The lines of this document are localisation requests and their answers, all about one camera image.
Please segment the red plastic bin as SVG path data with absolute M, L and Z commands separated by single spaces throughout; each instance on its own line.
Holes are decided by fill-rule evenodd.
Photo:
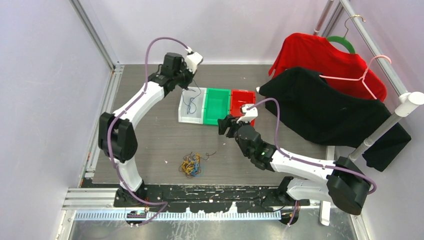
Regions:
M 233 117 L 241 117 L 241 107 L 245 104 L 255 104 L 256 93 L 254 91 L 232 89 L 230 96 L 229 114 Z

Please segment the white clothes rack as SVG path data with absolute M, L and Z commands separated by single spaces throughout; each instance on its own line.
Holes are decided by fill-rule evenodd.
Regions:
M 415 109 L 424 104 L 424 93 L 420 91 L 410 92 L 407 90 L 404 83 L 392 67 L 390 59 L 381 51 L 377 42 L 363 25 L 364 21 L 359 20 L 360 17 L 354 10 L 351 1 L 349 0 L 328 0 L 323 8 L 321 15 L 317 21 L 316 27 L 313 29 L 313 35 L 328 37 L 330 32 L 336 26 L 342 12 L 346 12 L 348 18 L 346 21 L 351 21 L 361 36 L 363 42 L 367 45 L 373 58 L 369 62 L 377 62 L 385 77 L 388 79 L 393 90 L 398 98 L 398 106 L 394 113 L 382 123 L 369 137 L 367 137 L 361 145 L 348 155 L 348 158 L 353 162 L 356 161 L 361 154 L 368 150 L 377 139 L 382 137 L 388 130 L 398 123 L 403 118 L 410 115 Z

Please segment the black shirt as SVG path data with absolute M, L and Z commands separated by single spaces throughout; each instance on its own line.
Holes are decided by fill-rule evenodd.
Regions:
M 277 100 L 265 108 L 284 125 L 319 145 L 357 148 L 391 116 L 380 100 L 339 92 L 319 72 L 303 67 L 283 71 L 258 93 Z

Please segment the white plastic bin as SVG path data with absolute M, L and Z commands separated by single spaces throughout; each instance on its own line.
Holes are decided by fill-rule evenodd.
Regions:
M 206 91 L 205 87 L 192 86 L 182 90 L 178 106 L 179 123 L 203 124 Z

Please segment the green plastic bin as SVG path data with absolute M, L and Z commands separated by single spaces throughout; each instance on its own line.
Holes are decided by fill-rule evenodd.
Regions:
M 204 103 L 203 124 L 218 125 L 230 113 L 231 90 L 207 88 Z

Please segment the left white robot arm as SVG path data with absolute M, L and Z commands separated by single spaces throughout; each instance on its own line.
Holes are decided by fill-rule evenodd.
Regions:
M 103 112 L 99 117 L 98 147 L 110 158 L 119 177 L 120 191 L 135 207 L 146 200 L 145 183 L 135 162 L 138 149 L 136 126 L 176 86 L 187 89 L 202 62 L 203 56 L 198 52 L 192 51 L 187 56 L 166 53 L 157 71 L 147 77 L 127 103 L 112 113 Z

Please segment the pink clothes hanger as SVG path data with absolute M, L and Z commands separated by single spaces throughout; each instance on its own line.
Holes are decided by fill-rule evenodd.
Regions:
M 370 66 L 371 66 L 371 64 L 372 64 L 372 62 L 373 61 L 375 61 L 376 59 L 379 59 L 379 58 L 383 58 L 383 59 L 386 59 L 388 62 L 389 62 L 389 64 L 391 65 L 392 64 L 392 60 L 391 60 L 391 58 L 390 57 L 388 57 L 388 56 L 386 56 L 386 55 L 377 55 L 377 56 L 374 56 L 370 61 L 369 61 L 369 64 L 368 64 L 368 66 L 367 66 L 367 68 L 365 69 L 365 71 L 363 72 L 363 75 L 361 76 L 361 77 L 359 77 L 359 78 L 343 78 L 343 77 L 333 77 L 333 76 L 326 76 L 326 75 L 322 75 L 322 74 L 320 74 L 319 76 L 321 77 L 321 78 L 324 78 L 324 79 L 331 79 L 331 80 L 338 80 L 338 81 L 350 81 L 350 82 L 360 82 L 364 87 L 365 87 L 365 89 L 367 90 L 367 92 L 373 97 L 373 99 L 374 100 L 376 100 L 377 99 L 377 97 L 375 96 L 375 94 L 373 93 L 373 91 L 367 86 L 367 84 L 365 83 L 365 78 L 366 78 L 366 75 L 367 75 L 367 73 L 369 72 L 369 70 L 370 70 Z

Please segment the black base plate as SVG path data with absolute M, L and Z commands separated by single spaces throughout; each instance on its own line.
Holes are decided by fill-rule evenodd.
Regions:
M 292 210 L 295 204 L 284 200 L 275 186 L 148 184 L 141 192 L 153 212 L 160 210 L 161 202 L 168 203 L 164 209 L 168 213 L 190 210 L 207 214 L 226 213 L 231 206 L 237 213 L 266 213 Z

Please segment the green clothes hanger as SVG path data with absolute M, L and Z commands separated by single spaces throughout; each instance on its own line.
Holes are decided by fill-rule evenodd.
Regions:
M 341 46 L 343 46 L 346 50 L 347 50 L 347 52 L 349 53 L 349 54 L 356 54 L 356 51 L 355 51 L 355 48 L 353 47 L 353 45 L 346 39 L 346 36 L 347 36 L 347 34 L 348 34 L 348 32 L 349 32 L 349 28 L 348 28 L 348 21 L 349 20 L 352 20 L 352 19 L 354 19 L 354 18 L 360 18 L 361 19 L 361 21 L 363 22 L 363 23 L 365 23 L 366 22 L 366 20 L 364 19 L 364 17 L 362 16 L 362 15 L 360 15 L 360 14 L 355 14 L 355 15 L 352 15 L 352 16 L 350 16 L 349 18 L 347 18 L 346 20 L 345 20 L 345 22 L 344 22 L 344 27 L 346 28 L 346 31 L 345 31 L 345 33 L 344 33 L 344 35 L 343 36 L 336 36 L 336 35 L 334 35 L 334 36 L 328 36 L 327 38 L 326 38 L 326 40 L 328 41 L 328 42 L 330 42 L 330 43 L 337 43 L 337 44 L 340 44 Z

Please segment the aluminium frame rail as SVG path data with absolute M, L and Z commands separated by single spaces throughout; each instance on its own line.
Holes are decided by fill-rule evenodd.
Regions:
M 99 117 L 100 114 L 112 110 L 125 66 L 120 63 L 112 45 L 109 43 L 92 4 L 88 0 L 71 0 L 70 4 L 87 30 L 109 73 L 104 93 L 100 98 L 100 109 L 96 114 L 96 122 L 88 150 L 85 154 L 86 160 L 84 160 L 82 165 L 79 185 L 76 188 L 68 189 L 62 209 L 90 210 L 112 208 L 117 187 L 114 184 L 93 184 L 93 177 L 96 173 L 99 157 L 104 153 L 99 148 L 99 137 L 103 135 L 102 131 L 104 130 L 99 124 Z

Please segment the red shirt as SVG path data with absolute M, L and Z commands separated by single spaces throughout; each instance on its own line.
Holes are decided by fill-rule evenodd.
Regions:
M 325 37 L 295 32 L 284 40 L 268 75 L 274 78 L 286 69 L 303 67 L 324 76 L 358 79 L 367 66 L 359 54 L 338 50 Z M 343 94 L 373 100 L 360 82 L 334 79 L 326 79 L 326 82 Z M 378 100 L 386 99 L 387 88 L 372 70 L 368 71 L 364 82 Z

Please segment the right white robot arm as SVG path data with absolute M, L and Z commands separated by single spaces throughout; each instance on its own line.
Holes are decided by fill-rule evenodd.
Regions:
M 281 204 L 318 200 L 330 202 L 351 215 L 362 213 L 366 198 L 375 187 L 353 161 L 346 157 L 316 159 L 289 152 L 262 140 L 250 123 L 237 120 L 232 115 L 218 119 L 219 135 L 233 138 L 258 169 L 290 175 L 283 178 L 277 192 Z

